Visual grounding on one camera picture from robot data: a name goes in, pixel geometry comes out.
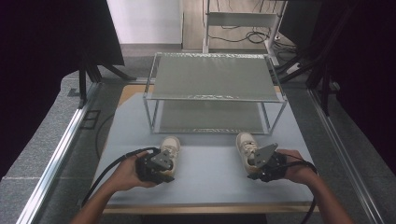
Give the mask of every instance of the wall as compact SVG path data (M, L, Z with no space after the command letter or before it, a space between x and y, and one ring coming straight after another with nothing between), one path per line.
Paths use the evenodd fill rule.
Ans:
M120 44L181 44L180 0L107 0Z

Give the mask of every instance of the white table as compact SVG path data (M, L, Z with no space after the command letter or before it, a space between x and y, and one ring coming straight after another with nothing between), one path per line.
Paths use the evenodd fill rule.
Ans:
M119 156L143 147L158 147L168 135L151 133L143 94L136 93L130 97L133 88L127 86L121 96L123 103L116 111L95 179ZM235 146L236 134L183 133L174 136L181 143L175 180L152 189L136 188L118 192L110 199L106 213L307 211L313 196L306 186L289 180L264 183L247 178ZM298 149L307 161L312 162L290 105L286 106L271 136L255 137L260 147L278 143L279 148Z

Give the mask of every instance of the handheld controller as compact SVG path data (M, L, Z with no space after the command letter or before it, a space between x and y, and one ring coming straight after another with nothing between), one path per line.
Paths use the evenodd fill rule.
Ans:
M263 182L270 182L285 177L289 167L294 165L304 165L310 167L315 173L315 166L309 161L288 162L287 155L276 152L277 143L267 147L262 147L254 153L254 164L261 168L261 172L248 175L251 179L260 179Z
M172 170L173 162L169 157L168 150L158 151L146 154L136 160L135 168L137 176L142 181L150 181L156 184L162 182L169 183L174 180L170 175L164 175L162 172Z

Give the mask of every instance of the shoe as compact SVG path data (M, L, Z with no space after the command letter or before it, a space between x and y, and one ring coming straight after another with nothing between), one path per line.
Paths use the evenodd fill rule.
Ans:
M169 157L173 163L173 167L171 170L161 171L161 173L164 175L173 176L177 166L178 153L180 152L180 142L174 136L166 137L161 143L160 150L161 152L168 150L170 154Z
M236 136L236 148L248 174L259 173L261 170L254 165L254 152L258 149L257 142L250 133Z

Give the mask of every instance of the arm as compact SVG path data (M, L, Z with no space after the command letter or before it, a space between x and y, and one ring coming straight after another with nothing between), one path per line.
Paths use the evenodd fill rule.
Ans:
M297 150L279 149L277 152L302 158ZM293 157L288 157L288 162L297 161ZM288 168L285 178L309 187L317 201L320 215L324 223L353 223L344 207L338 202L335 195L327 187L326 183L315 174L310 168L305 166L293 166Z
M137 156L142 157L146 153L142 152L137 154ZM134 169L135 161L136 157L133 156L120 163L111 177L93 194L71 223L97 223L108 200L117 191L134 187L154 187L154 183L139 180Z

